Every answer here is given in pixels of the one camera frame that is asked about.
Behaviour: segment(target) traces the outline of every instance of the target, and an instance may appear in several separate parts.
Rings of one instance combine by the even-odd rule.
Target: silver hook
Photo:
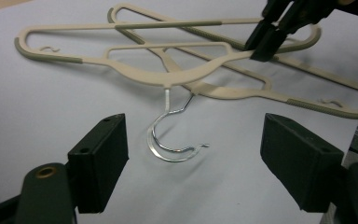
[[[193,158],[195,155],[197,155],[200,152],[202,147],[209,146],[208,144],[199,144],[197,147],[170,148],[170,147],[163,146],[156,137],[156,127],[159,124],[159,122],[162,119],[164,119],[170,115],[179,114],[179,113],[184,112],[187,109],[187,107],[190,104],[193,97],[194,97],[194,94],[191,94],[190,98],[186,101],[185,105],[181,109],[170,111],[171,110],[170,90],[168,90],[168,89],[165,90],[165,111],[164,111],[164,114],[159,116],[147,130],[147,144],[149,145],[150,150],[153,152],[153,154],[155,154],[156,157],[158,157],[164,161],[172,161],[172,162],[187,161],[187,160]],[[155,149],[155,147],[153,145],[153,140],[158,144],[159,147],[161,147],[162,149],[169,151],[169,152],[176,152],[176,153],[186,152],[186,151],[192,151],[192,152],[187,157],[185,157],[183,159],[178,159],[178,160],[168,159],[168,158],[161,156],[157,152],[157,150]]]

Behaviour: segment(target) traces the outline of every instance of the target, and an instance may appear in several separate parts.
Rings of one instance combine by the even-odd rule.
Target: hanger hook
[[[165,90],[165,111],[164,111],[164,113],[162,115],[160,115],[153,122],[153,124],[147,130],[147,144],[149,145],[150,150],[158,158],[160,158],[160,159],[162,159],[164,161],[173,161],[173,162],[187,161],[187,160],[193,158],[195,155],[197,155],[203,147],[208,147],[209,146],[208,144],[199,144],[197,147],[170,148],[170,147],[163,146],[159,142],[157,137],[156,137],[156,127],[161,122],[161,120],[166,118],[166,117],[168,117],[168,116],[170,116],[170,115],[179,114],[179,113],[184,112],[187,109],[187,107],[190,104],[190,102],[193,99],[193,97],[194,97],[194,94],[192,93],[190,98],[186,101],[185,105],[181,109],[170,111],[171,110],[170,90],[169,89]],[[176,153],[187,152],[187,151],[192,151],[192,152],[187,157],[185,157],[183,159],[178,159],[178,160],[168,159],[168,158],[165,158],[165,157],[161,156],[157,152],[157,150],[155,149],[155,147],[153,145],[153,140],[159,147],[161,147],[162,149],[164,149],[166,151],[176,152]]]

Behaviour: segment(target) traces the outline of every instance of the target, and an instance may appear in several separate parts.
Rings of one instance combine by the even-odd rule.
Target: beige hanger
[[[238,59],[249,58],[251,51],[234,52],[231,46],[225,42],[200,42],[200,43],[171,43],[171,44],[149,44],[142,46],[117,46],[105,51],[103,57],[94,58],[81,55],[61,54],[59,52],[45,52],[40,49],[32,49],[27,45],[27,37],[31,33],[48,31],[70,31],[70,30],[108,30],[108,29],[147,29],[147,28],[167,28],[182,26],[204,26],[220,24],[238,24],[239,20],[224,21],[156,21],[145,23],[123,23],[123,24],[79,24],[79,25],[40,25],[32,26],[22,30],[15,39],[15,46],[19,53],[24,57],[39,61],[55,61],[63,63],[91,63],[104,66],[110,66],[116,69],[120,74],[132,80],[153,86],[161,86],[169,89],[172,86],[183,85],[208,76],[225,62]],[[180,48],[180,47],[198,47],[198,46],[222,46],[226,49],[225,56],[213,59],[199,67],[177,72],[160,73],[150,72],[134,68],[124,63],[109,59],[108,54],[115,49],[155,49],[155,48]]]
[[[108,20],[110,22],[117,22],[117,14],[122,9],[127,9],[129,11],[132,11],[134,13],[146,16],[147,18],[151,18],[151,19],[154,19],[157,21],[175,21],[172,18],[162,16],[162,15],[159,15],[158,13],[155,13],[155,12],[152,12],[152,11],[140,8],[140,7],[136,7],[136,6],[133,6],[130,4],[118,4],[114,8],[111,8],[108,13]],[[182,29],[187,30],[187,31],[189,31],[193,34],[196,34],[196,35],[201,34],[201,36],[212,39],[212,40],[227,40],[227,42],[229,42],[233,47],[238,47],[238,46],[241,47],[241,43],[239,43],[238,41],[235,41],[233,39],[229,39],[228,37],[223,36],[223,35],[219,35],[216,33],[209,33],[208,31],[205,31],[205,30],[199,31],[198,28],[192,28],[192,27],[191,28],[186,27],[186,28],[182,28]],[[120,32],[122,34],[126,35],[127,37],[131,38],[138,44],[146,44],[146,43],[149,44],[148,42],[146,42],[144,39],[142,39],[139,35],[137,35],[133,31],[121,30]],[[289,50],[289,49],[296,50],[296,49],[308,48],[311,45],[313,45],[314,43],[316,43],[316,41],[320,37],[320,34],[321,34],[320,28],[318,28],[318,27],[315,28],[315,26],[314,26],[310,37],[307,38],[305,41],[295,41],[294,44],[290,45],[290,48],[286,48],[285,46],[283,46],[282,48],[284,50],[281,50],[278,52],[287,52],[287,50]],[[162,50],[162,49],[150,49],[150,50],[161,58],[164,65],[166,66],[166,68],[169,71],[180,71],[181,70],[181,68],[175,63],[174,60],[171,59],[171,57],[164,50]],[[213,57],[208,56],[206,54],[199,53],[193,49],[179,48],[179,50],[182,50],[189,54],[195,55],[195,56],[200,57],[204,60],[212,60],[213,59]],[[338,76],[328,73],[322,69],[311,67],[309,65],[304,64],[303,62],[300,62],[300,61],[297,61],[294,59],[290,59],[290,58],[287,58],[284,56],[275,56],[272,62],[273,63],[281,63],[281,64],[284,64],[287,66],[291,66],[295,69],[302,70],[302,71],[307,72],[307,73],[314,75],[316,77],[321,77],[326,80],[336,82],[340,85],[358,90],[357,82],[348,80],[343,77],[338,77]],[[338,104],[329,104],[328,102],[324,102],[324,101],[321,101],[320,103],[318,103],[318,102],[312,102],[310,100],[305,100],[305,99],[291,97],[288,95],[277,93],[270,89],[270,87],[271,87],[270,81],[266,77],[261,77],[260,75],[258,75],[256,73],[247,71],[247,70],[240,68],[239,66],[232,64],[232,63],[224,63],[223,66],[225,66],[233,71],[242,73],[246,76],[254,77],[254,78],[257,78],[257,79],[263,81],[265,83],[265,85],[263,86],[263,89],[262,90],[252,90],[252,89],[242,89],[242,88],[219,87],[219,86],[208,84],[208,83],[205,83],[202,81],[187,83],[184,86],[187,87],[188,89],[190,89],[194,94],[202,94],[202,95],[209,96],[209,97],[216,98],[216,99],[241,99],[241,98],[247,98],[247,97],[263,97],[263,98],[283,102],[283,103],[286,103],[289,105],[295,105],[295,106],[323,112],[326,114],[331,114],[334,116],[339,116],[339,117],[348,118],[348,119],[358,119],[358,109],[349,108],[349,107],[341,104],[340,102],[338,102]]]

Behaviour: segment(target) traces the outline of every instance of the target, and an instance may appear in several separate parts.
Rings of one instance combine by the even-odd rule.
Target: clothes hanger
[[[143,22],[143,23],[115,23],[115,24],[78,24],[78,25],[42,25],[42,26],[32,26],[22,30],[18,37],[15,39],[15,46],[19,53],[24,57],[27,57],[32,60],[38,61],[52,61],[52,62],[62,62],[62,63],[91,63],[98,65],[110,66],[116,69],[120,74],[128,77],[132,80],[154,86],[163,87],[166,91],[166,102],[169,102],[169,92],[172,86],[183,85],[188,82],[192,82],[203,77],[206,77],[213,70],[218,68],[221,64],[227,61],[233,61],[242,58],[248,58],[252,55],[251,51],[245,52],[234,52],[232,47],[226,42],[201,42],[201,43],[171,43],[171,44],[146,44],[146,45],[127,45],[127,46],[115,46],[105,50],[103,57],[93,58],[86,57],[81,55],[70,55],[59,53],[59,49],[53,47],[41,47],[39,49],[32,49],[27,45],[27,37],[31,33],[36,32],[48,32],[48,31],[72,31],[72,30],[109,30],[115,29],[122,31],[125,29],[147,29],[147,28],[168,28],[168,27],[184,27],[184,26],[205,26],[205,25],[221,25],[221,24],[241,24],[246,23],[248,20],[234,19],[234,20],[222,20],[222,21],[175,21],[175,22],[166,22],[166,21],[157,21],[157,22]],[[158,72],[149,72],[142,69],[137,69],[131,67],[127,64],[120,63],[109,58],[109,54],[113,50],[119,49],[167,49],[167,48],[184,48],[184,47],[198,47],[198,46],[220,46],[224,47],[227,54],[225,56],[210,60],[206,64],[196,67],[189,70],[176,70],[168,73],[158,73]],[[166,112],[160,116],[150,127],[150,134],[153,136],[153,139],[159,143],[155,135],[155,127],[160,120],[167,117],[168,115],[174,114],[173,112]],[[165,161],[186,161],[196,155],[201,147],[207,147],[205,144],[200,144],[198,147],[188,147],[187,149],[174,149],[170,150],[168,147],[164,147],[161,143],[159,145],[169,151],[175,152],[184,152],[192,150],[193,152],[188,155],[186,158],[179,160],[172,160],[163,158],[162,156],[155,153],[159,158]],[[149,144],[152,151],[155,151],[151,144]]]
[[[128,4],[119,4],[118,6],[115,6],[114,9],[111,9],[108,13],[108,20],[111,23],[115,23],[115,22],[120,22],[120,23],[124,23],[124,21],[118,21],[116,16],[118,14],[118,12],[121,9],[129,9],[131,11],[134,11],[134,8],[131,8],[131,5]],[[148,14],[145,14],[144,12],[142,13],[143,15],[146,15],[147,17],[150,16],[150,12],[148,12]],[[246,23],[258,23],[259,19],[246,19],[245,20]],[[142,38],[141,36],[137,35],[135,32],[131,32],[128,30],[119,30],[123,35],[125,35],[126,37],[132,39],[134,42],[136,42],[137,44],[140,45],[149,45],[151,44],[150,42],[147,42],[144,38]],[[197,34],[199,33],[197,29],[191,29],[190,31],[195,31]],[[285,51],[288,50],[295,50],[295,49],[303,49],[305,47],[310,47],[311,45],[313,45],[313,43],[316,43],[317,39],[319,38],[320,35],[316,35],[319,34],[320,32],[319,29],[313,29],[313,32],[311,33],[311,37],[309,37],[308,39],[306,39],[306,41],[302,41],[301,43],[295,43],[295,44],[291,44],[291,45],[284,45],[282,48]],[[234,45],[234,46],[241,46],[241,43],[236,43],[235,40],[233,39],[229,39],[228,37],[224,37],[219,39],[219,41],[227,41],[229,42],[230,45]],[[180,48],[183,51],[187,52],[191,52],[192,49],[188,49],[188,48]],[[159,58],[163,61],[164,66],[167,68],[168,71],[170,72],[177,72],[177,71],[181,71],[182,69],[179,67],[179,65],[171,58],[171,56],[169,54],[167,54],[165,51],[166,49],[157,49],[157,48],[152,48],[152,49],[148,49],[151,52],[153,52],[154,54],[156,54],[157,56],[159,56]],[[270,81],[269,79],[262,77],[256,73],[253,73],[251,71],[245,70],[245,69],[241,69],[239,67],[235,67],[237,68],[237,70],[247,76],[256,78],[262,82],[264,82],[263,85],[263,89],[264,90],[269,90],[270,89]],[[185,85],[189,85],[191,87],[191,85],[196,85],[197,83],[189,83],[189,84],[185,84]],[[187,161],[188,159],[194,157],[202,147],[207,147],[209,145],[205,145],[205,144],[199,144],[197,147],[184,147],[184,148],[180,148],[180,149],[176,149],[176,148],[170,148],[170,147],[165,147],[164,145],[162,145],[158,138],[156,137],[156,132],[155,132],[155,128],[157,126],[157,124],[164,118],[166,118],[169,115],[175,114],[177,112],[182,113],[183,111],[185,111],[186,107],[188,106],[188,103],[191,101],[192,97],[194,95],[199,94],[200,92],[202,93],[203,91],[206,91],[207,87],[212,87],[213,85],[204,83],[202,87],[200,88],[193,88],[192,89],[192,95],[189,98],[189,100],[187,101],[187,103],[185,104],[185,106],[177,111],[170,111],[170,107],[169,107],[169,103],[166,103],[166,108],[165,108],[165,112],[164,114],[162,114],[161,116],[159,116],[155,122],[152,123],[152,125],[149,127],[148,131],[147,131],[147,144],[149,145],[150,150],[154,153],[154,155],[164,161]],[[169,99],[169,92],[166,92],[166,102],[167,99]],[[153,145],[153,141],[154,143],[156,143],[161,149],[166,150],[166,151],[170,151],[170,152],[185,152],[188,150],[191,150],[192,153],[188,155],[188,157],[184,158],[184,159],[180,159],[180,160],[172,160],[172,159],[168,159],[166,157],[161,156],[158,151],[156,150],[156,148]]]
[[[111,8],[108,12],[108,20],[110,22],[120,22],[117,20],[117,14],[120,10],[127,9],[129,11],[132,11],[134,13],[143,15],[147,18],[157,20],[157,21],[175,21],[175,19],[160,15],[158,13],[133,6],[130,4],[118,4],[115,7]],[[189,31],[192,34],[200,35],[211,39],[211,40],[227,40],[228,43],[231,44],[233,48],[241,48],[241,43],[238,41],[235,41],[233,39],[230,39],[229,37],[217,34],[217,33],[211,33],[205,30],[201,30],[199,28],[192,28],[192,27],[186,27],[182,28],[186,31]],[[145,42],[139,35],[137,35],[133,31],[126,31],[125,34],[127,37],[131,38],[138,44],[142,44],[142,42]],[[287,52],[287,50],[297,50],[297,49],[304,49],[312,46],[317,42],[317,40],[320,38],[321,31],[320,28],[314,26],[312,29],[311,35],[309,38],[307,38],[305,41],[294,41],[292,45],[289,45],[290,48],[284,49],[284,46],[282,47],[283,50],[279,50],[279,53]],[[182,50],[186,53],[192,54],[194,56],[200,57],[204,60],[212,60],[213,57],[202,54],[200,52],[197,52],[193,49],[189,48],[179,48],[179,50]],[[157,54],[161,60],[164,62],[164,65],[168,70],[171,71],[177,71],[180,70],[179,66],[173,62],[170,62],[167,60],[167,56],[164,51],[153,51],[155,54]],[[293,67],[295,69],[307,72],[311,75],[314,75],[316,77],[321,77],[323,79],[326,79],[328,81],[335,82],[337,84],[340,84],[342,86],[354,89],[358,91],[358,82],[348,80],[343,77],[336,76],[332,73],[326,72],[322,69],[311,67],[307,64],[304,64],[303,62],[300,62],[295,59],[291,59],[282,55],[275,56],[272,63],[280,63],[289,67]],[[265,85],[262,90],[252,90],[252,89],[242,89],[242,88],[230,88],[230,87],[219,87],[212,84],[208,84],[202,81],[196,81],[193,83],[187,83],[184,86],[191,90],[194,94],[201,94],[209,97],[213,97],[216,99],[242,99],[247,97],[263,97],[275,101],[279,101],[282,103],[286,103],[289,105],[295,105],[303,108],[307,108],[310,110],[319,111],[322,113],[347,118],[347,119],[358,119],[358,109],[349,108],[347,105],[342,104],[338,100],[330,100],[325,101],[322,100],[321,102],[312,102],[310,100],[297,98],[288,96],[285,94],[277,93],[271,90],[270,88],[270,82],[265,77],[263,79],[259,78],[260,76],[257,76],[256,74],[249,73],[249,71],[244,70],[243,68],[238,67],[237,65],[234,65],[232,63],[224,63],[223,66],[233,70],[240,72],[242,74],[245,74],[247,76],[255,77],[259,80],[262,80]]]

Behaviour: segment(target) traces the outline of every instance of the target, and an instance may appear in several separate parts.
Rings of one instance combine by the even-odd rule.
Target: white table surface
[[[158,133],[168,146],[211,146],[190,161],[167,163],[154,157],[146,144],[147,127],[163,112],[162,88],[133,82],[107,67],[31,61],[14,48],[14,37],[26,26],[105,23],[108,9],[117,3],[45,0],[0,9],[0,202],[18,195],[23,177],[36,166],[66,163],[67,152],[99,120],[125,113],[130,160],[105,211],[78,215],[79,223],[319,223],[322,214],[300,211],[262,162],[259,150],[264,116],[274,113],[294,119],[343,151],[348,150],[357,120],[261,98],[219,101],[198,96],[184,114],[163,121]],[[256,0],[128,3],[176,19],[258,17],[266,4]],[[322,39],[313,48],[291,55],[358,81],[358,17],[335,11],[321,26]],[[244,40],[254,28],[250,27],[217,31]],[[188,36],[167,30],[148,34],[156,41]],[[105,47],[132,43],[116,32],[36,35],[31,39],[36,46],[44,41],[94,56],[101,55]],[[185,64],[194,62],[178,57]],[[123,51],[116,57],[145,69],[159,69],[152,58],[145,50],[135,54]],[[358,106],[356,91],[279,65],[246,60],[238,64],[271,77],[273,90],[310,99],[333,97]],[[227,70],[218,73],[222,76],[207,79],[237,87],[257,85]],[[174,87],[172,106],[180,107],[187,96],[188,91]]]

